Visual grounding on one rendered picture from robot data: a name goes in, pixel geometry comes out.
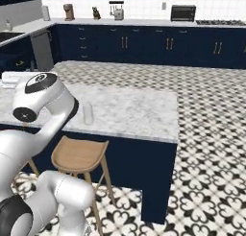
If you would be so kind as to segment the clear glass cup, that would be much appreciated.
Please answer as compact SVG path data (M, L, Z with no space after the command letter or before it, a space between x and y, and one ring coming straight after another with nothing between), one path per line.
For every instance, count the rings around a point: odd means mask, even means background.
M84 123L86 125L92 125L94 121L92 104L90 103L83 104L83 114L84 114Z

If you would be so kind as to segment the navy dining counter base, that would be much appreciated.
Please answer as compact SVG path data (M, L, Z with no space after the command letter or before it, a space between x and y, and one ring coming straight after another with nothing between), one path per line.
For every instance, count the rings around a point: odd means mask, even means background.
M175 143L61 130L34 157L40 172L54 168L51 153L64 136L77 140L109 141L106 158L111 184L140 190L141 220L157 224L164 222L177 151Z

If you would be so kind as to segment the wooden bar stool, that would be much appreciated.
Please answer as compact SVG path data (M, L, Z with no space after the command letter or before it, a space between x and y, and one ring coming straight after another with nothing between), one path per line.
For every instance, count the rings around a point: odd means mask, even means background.
M97 186L94 188L94 192L99 190L104 179L111 197L111 202L115 204L111 187L111 177L106 160L108 145L109 141L76 140L63 136L52 152L51 160L60 172L69 173L73 177L83 174L88 183L92 183L90 173L98 166L101 166L103 173Z

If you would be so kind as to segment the navy base cupboard run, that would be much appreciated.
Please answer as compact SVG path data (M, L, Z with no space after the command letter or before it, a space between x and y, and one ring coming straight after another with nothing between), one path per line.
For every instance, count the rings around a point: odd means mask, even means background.
M123 62L246 69L246 28L54 24L53 62Z

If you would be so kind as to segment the silver stand mixer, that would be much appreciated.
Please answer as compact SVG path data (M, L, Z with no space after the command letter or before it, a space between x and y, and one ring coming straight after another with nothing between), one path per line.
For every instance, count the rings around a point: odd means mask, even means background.
M116 21L121 21L124 19L123 1L110 1L110 16L112 16Z

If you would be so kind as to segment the stainless dishwasher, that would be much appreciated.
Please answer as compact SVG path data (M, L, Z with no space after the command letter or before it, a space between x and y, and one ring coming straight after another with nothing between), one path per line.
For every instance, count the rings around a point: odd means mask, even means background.
M31 35L32 46L38 71L50 71L54 67L50 38L47 30L41 30Z

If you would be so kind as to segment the black toaster oven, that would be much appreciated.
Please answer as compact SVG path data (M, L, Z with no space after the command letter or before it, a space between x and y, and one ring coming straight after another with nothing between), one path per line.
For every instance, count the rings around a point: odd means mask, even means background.
M195 5L173 5L171 9L171 21L190 21L195 19Z

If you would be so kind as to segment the white tray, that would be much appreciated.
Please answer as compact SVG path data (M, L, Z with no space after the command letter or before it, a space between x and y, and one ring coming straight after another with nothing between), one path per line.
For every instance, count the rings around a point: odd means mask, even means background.
M17 84L17 82L21 78L25 77L33 77L37 74L37 72L14 72L14 71L6 71L2 73L2 79L0 80L0 87L6 87L6 88L14 88Z

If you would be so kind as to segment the white paper towel roll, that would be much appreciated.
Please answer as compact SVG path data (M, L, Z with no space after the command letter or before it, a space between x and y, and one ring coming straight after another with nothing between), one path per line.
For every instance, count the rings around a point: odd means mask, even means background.
M50 14L49 14L48 6L42 6L41 9L42 9L43 20L50 21Z

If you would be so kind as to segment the black gas hob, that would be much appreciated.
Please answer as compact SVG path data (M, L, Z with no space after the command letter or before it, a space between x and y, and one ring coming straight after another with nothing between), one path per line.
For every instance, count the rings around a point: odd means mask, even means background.
M198 25L228 25L246 26L246 22L241 20L196 20Z

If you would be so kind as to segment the dark sink basin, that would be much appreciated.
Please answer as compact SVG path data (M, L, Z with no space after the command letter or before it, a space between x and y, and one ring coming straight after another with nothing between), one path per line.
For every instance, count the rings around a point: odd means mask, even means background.
M13 37L19 36L20 33L13 33L13 32L0 32L0 43L6 40L9 40Z

